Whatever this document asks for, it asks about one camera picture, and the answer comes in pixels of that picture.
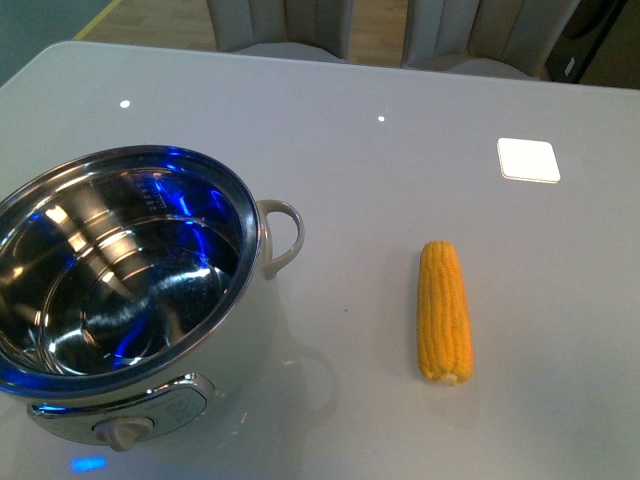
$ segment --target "chair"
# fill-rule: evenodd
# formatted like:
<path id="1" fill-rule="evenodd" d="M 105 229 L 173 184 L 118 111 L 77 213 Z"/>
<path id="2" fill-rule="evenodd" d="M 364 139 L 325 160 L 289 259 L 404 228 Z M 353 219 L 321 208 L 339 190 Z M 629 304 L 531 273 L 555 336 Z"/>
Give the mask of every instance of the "chair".
<path id="1" fill-rule="evenodd" d="M 344 62 L 353 0 L 207 0 L 218 50 Z"/>
<path id="2" fill-rule="evenodd" d="M 580 0 L 409 0 L 403 68 L 531 79 Z"/>

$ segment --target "corn cob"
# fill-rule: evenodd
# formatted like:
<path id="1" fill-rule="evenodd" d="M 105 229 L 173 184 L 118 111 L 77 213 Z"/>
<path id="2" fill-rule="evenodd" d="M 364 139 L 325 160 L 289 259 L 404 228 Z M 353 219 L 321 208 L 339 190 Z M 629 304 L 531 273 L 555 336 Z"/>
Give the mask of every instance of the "corn cob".
<path id="1" fill-rule="evenodd" d="M 418 278 L 418 366 L 429 380 L 464 383 L 473 373 L 471 325 L 454 246 L 429 242 Z"/>

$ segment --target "white table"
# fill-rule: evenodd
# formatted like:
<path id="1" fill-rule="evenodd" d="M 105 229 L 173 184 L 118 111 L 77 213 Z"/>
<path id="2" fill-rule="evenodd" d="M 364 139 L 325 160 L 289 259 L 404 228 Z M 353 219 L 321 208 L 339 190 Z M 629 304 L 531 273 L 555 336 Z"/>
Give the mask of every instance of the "white table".
<path id="1" fill-rule="evenodd" d="M 0 89 L 1 197 L 90 152 L 170 144 L 295 205 L 307 240 L 278 277 L 275 353 L 237 400 L 116 454 L 2 395 L 0 478 L 71 478 L 95 456 L 78 478 L 640 478 L 639 125 L 637 91 L 54 46 Z M 560 182 L 505 179 L 501 137 L 551 143 Z M 473 321 L 456 388 L 415 364 L 433 239 L 457 246 Z"/>

